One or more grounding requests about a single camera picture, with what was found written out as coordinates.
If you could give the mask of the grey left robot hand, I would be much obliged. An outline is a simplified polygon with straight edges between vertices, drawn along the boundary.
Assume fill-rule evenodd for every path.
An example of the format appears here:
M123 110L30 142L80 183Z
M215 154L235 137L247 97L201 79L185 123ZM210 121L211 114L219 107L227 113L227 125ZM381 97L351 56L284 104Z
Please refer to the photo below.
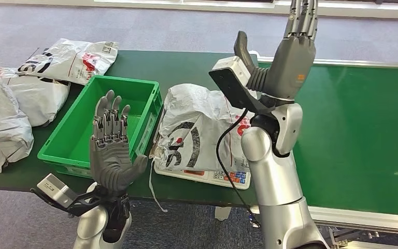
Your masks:
M120 108L122 97L108 90L96 104L90 138L90 170L95 182L110 191L124 191L141 176L148 156L130 157L127 135L131 107Z

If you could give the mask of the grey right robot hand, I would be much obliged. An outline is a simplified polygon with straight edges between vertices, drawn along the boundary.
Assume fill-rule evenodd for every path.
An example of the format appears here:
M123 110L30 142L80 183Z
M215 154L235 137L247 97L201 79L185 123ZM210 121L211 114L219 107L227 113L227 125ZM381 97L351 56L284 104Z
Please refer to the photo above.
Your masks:
M291 2L285 32L269 68L254 65L247 50L247 34L238 32L234 54L250 73L248 89L283 101L294 100L315 59L317 12L317 0Z

